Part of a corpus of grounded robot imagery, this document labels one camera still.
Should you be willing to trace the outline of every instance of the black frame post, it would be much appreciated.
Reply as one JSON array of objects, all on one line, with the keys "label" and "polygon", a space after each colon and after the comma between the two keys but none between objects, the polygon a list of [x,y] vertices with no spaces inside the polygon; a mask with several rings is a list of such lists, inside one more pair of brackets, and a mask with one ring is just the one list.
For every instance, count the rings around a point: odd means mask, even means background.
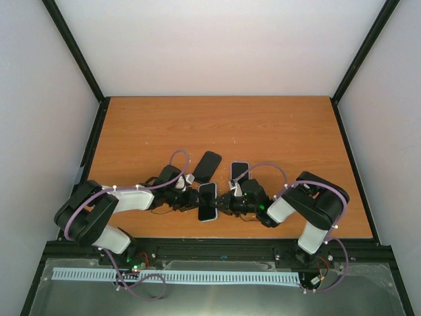
[{"label": "black frame post", "polygon": [[80,70],[82,71],[82,74],[85,76],[87,84],[89,84],[91,87],[92,92],[97,98],[98,102],[102,102],[104,100],[104,95],[99,88],[97,81],[93,77],[92,71],[89,69],[89,66],[87,65],[86,60],[82,55],[82,52],[80,51],[79,46],[72,35],[72,32],[68,28],[67,23],[64,20],[57,4],[54,0],[42,0],[42,2],[45,5],[45,8],[48,10],[51,18],[53,19],[55,26],[63,37],[63,40],[66,42],[66,45],[72,53],[74,60],[78,64]]},{"label": "black frame post", "polygon": [[362,62],[368,55],[368,52],[370,52],[371,47],[374,45],[374,42],[380,35],[380,32],[383,30],[384,26],[386,25],[386,22],[389,20],[389,17],[392,15],[398,3],[399,0],[386,0],[386,2],[384,3],[370,31],[368,31],[365,40],[361,44],[360,49],[355,55],[353,62],[349,66],[347,72],[345,73],[345,76],[343,77],[341,83],[336,89],[334,96],[332,97],[332,103],[334,105],[338,105],[341,101],[343,94],[349,87],[349,84],[353,80]]}]

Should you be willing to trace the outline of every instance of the wooden tabletop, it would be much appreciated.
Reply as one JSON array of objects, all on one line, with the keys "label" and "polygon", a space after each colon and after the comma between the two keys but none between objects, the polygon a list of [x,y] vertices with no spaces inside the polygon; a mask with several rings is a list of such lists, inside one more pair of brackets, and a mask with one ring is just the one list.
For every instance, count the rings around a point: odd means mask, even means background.
[{"label": "wooden tabletop", "polygon": [[[218,194],[228,191],[232,161],[279,164],[289,182],[310,171],[351,196],[334,235],[372,237],[328,97],[113,97],[89,179],[107,186],[143,182],[159,175],[180,148],[190,154],[189,173],[207,150],[222,156],[211,180]],[[181,169],[184,163],[178,154],[174,164]],[[284,183],[273,167],[257,168],[252,177],[269,196]],[[165,215],[127,211],[113,215],[110,224],[137,237],[296,238],[305,220],[295,213],[277,228],[266,228],[220,212],[217,220],[202,223],[193,209]]]}]

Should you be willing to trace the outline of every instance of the smartphone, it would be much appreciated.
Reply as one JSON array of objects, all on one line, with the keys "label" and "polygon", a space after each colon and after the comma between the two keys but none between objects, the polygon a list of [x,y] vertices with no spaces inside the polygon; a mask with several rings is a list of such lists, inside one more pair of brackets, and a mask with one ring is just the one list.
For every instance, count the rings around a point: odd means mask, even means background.
[{"label": "smartphone", "polygon": [[[240,174],[245,172],[248,168],[250,168],[249,163],[244,161],[234,161],[231,163],[231,180],[240,176]],[[238,180],[239,185],[242,185],[246,180],[250,180],[250,171]]]},{"label": "smartphone", "polygon": [[218,168],[221,160],[221,156],[219,156],[217,153],[207,151],[203,155],[199,164],[196,166],[196,169],[193,171],[195,181],[201,184],[211,181],[211,178],[215,173],[216,168]]},{"label": "smartphone", "polygon": [[218,210],[209,205],[213,199],[216,199],[216,183],[205,183],[199,186],[199,221],[209,222],[218,218]]}]

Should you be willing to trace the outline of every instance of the gray floor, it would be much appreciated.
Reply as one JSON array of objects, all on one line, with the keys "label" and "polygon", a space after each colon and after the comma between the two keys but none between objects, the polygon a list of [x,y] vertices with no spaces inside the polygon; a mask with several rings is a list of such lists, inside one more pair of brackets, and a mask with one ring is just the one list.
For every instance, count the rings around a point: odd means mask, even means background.
[{"label": "gray floor", "polygon": [[[303,294],[298,288],[281,286],[168,285],[163,299],[142,302],[111,282],[51,281],[53,267],[87,267],[88,260],[58,260],[47,264],[30,315],[405,315],[393,278],[384,265],[351,267],[335,290]],[[238,271],[267,269],[267,264],[193,263],[196,269]],[[168,269],[192,269],[192,263],[174,263]],[[336,272],[326,283],[335,280]],[[136,292],[157,295],[160,284],[143,284]]]}]

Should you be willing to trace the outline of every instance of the brown wood surface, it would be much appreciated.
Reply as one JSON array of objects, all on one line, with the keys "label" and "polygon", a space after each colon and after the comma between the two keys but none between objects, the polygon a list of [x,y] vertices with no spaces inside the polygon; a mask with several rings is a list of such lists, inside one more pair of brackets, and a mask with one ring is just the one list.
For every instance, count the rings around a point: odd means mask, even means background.
[{"label": "brown wood surface", "polygon": [[[335,235],[372,237],[328,97],[113,97],[89,178],[131,186],[157,176],[180,148],[190,153],[188,172],[206,150],[222,156],[212,178],[219,194],[228,191],[232,161],[277,163],[290,182],[302,171],[317,174],[351,196]],[[184,159],[178,154],[175,165],[182,168]],[[269,196],[284,183],[273,167],[257,168],[252,177]],[[165,215],[127,211],[113,215],[110,224],[144,237],[296,238],[305,221],[295,213],[278,228],[266,228],[219,213],[217,220],[201,223],[193,209]]]}]

